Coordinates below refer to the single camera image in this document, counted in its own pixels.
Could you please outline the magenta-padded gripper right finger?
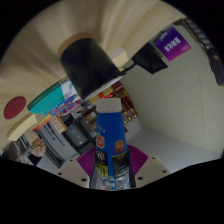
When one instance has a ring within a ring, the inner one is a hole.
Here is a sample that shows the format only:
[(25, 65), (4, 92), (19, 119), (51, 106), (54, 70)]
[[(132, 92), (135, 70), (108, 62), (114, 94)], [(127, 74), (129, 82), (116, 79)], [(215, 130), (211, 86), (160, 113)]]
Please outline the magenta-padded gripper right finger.
[(129, 145), (130, 187), (141, 188), (170, 174), (161, 160), (148, 156), (140, 149)]

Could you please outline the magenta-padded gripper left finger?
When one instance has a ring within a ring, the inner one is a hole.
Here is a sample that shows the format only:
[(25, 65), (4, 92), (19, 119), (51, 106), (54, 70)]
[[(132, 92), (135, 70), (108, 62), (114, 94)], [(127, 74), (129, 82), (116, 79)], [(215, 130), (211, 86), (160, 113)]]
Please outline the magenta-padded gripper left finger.
[(94, 152), (95, 148), (91, 148), (76, 158), (69, 158), (57, 175), (80, 187), (88, 188), (94, 170)]

